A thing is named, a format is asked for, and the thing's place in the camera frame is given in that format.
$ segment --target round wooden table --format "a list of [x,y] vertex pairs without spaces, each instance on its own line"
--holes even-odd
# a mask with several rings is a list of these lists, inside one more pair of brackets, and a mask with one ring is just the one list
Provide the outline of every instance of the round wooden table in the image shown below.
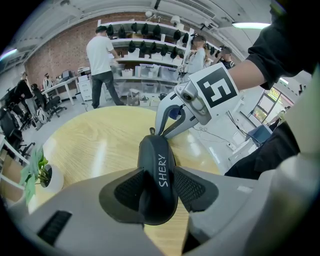
[[[68,121],[45,142],[44,155],[63,172],[64,187],[119,170],[135,168],[139,144],[155,126],[156,112],[141,107],[112,106],[83,113]],[[174,120],[169,119],[167,126]],[[203,145],[185,131],[169,140],[176,165],[219,174]],[[53,194],[36,185],[29,203],[33,212]],[[188,212],[179,200],[174,216],[165,224],[145,225],[144,231],[166,254],[180,255]]]

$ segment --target black office chair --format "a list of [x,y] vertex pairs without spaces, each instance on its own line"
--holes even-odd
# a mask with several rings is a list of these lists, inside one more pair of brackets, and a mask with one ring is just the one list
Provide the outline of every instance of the black office chair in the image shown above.
[[38,89],[38,86],[36,83],[31,85],[31,89],[36,96],[36,98],[39,100],[42,109],[47,112],[50,117],[55,113],[56,116],[59,118],[58,112],[62,111],[63,109],[67,109],[65,106],[61,107],[58,106],[58,103],[60,102],[60,97],[56,96],[54,98],[50,97],[47,101],[46,97],[42,95],[41,91]]
[[[27,152],[31,145],[35,145],[35,143],[32,142],[28,146],[26,144],[21,144],[21,142],[23,142],[24,140],[22,138],[22,132],[19,130],[18,122],[15,116],[5,108],[0,109],[0,127],[8,143],[16,151],[20,152],[24,158],[30,157],[30,155]],[[16,157],[15,154],[11,152],[9,148],[5,146],[4,148],[6,148],[10,157],[12,157],[13,159]]]

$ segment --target fluorescent light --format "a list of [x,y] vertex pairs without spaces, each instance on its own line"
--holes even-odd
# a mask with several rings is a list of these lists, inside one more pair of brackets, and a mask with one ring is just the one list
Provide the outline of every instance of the fluorescent light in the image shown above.
[[289,82],[287,81],[287,80],[285,80],[285,79],[283,79],[282,77],[280,77],[280,79],[279,80],[281,80],[282,82],[284,82],[285,84],[289,84]]
[[13,49],[8,51],[7,53],[4,53],[0,56],[0,61],[2,61],[4,58],[8,57],[11,54],[14,54],[17,51],[17,49]]
[[257,29],[262,30],[271,24],[260,22],[232,22],[232,25],[237,29]]

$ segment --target red brick wall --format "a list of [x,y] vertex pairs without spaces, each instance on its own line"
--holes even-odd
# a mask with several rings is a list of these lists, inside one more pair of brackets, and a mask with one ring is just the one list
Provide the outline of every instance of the red brick wall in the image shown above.
[[[163,18],[161,23],[171,24],[169,17],[163,15],[161,17]],[[65,70],[77,72],[79,67],[88,67],[89,60],[86,54],[86,46],[96,35],[95,30],[98,20],[101,20],[101,23],[108,23],[130,19],[145,21],[145,13],[121,12],[103,15],[61,32],[40,47],[25,63],[29,82],[42,85],[45,73],[49,73],[51,77],[55,78]],[[188,31],[189,27],[185,24],[184,29]],[[215,45],[220,45],[212,36],[207,36],[207,40]]]

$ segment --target white cabinet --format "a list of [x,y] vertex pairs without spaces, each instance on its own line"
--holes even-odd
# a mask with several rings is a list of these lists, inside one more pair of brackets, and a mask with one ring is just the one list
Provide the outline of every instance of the white cabinet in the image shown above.
[[91,101],[92,100],[92,86],[91,80],[78,82],[79,89],[84,101]]

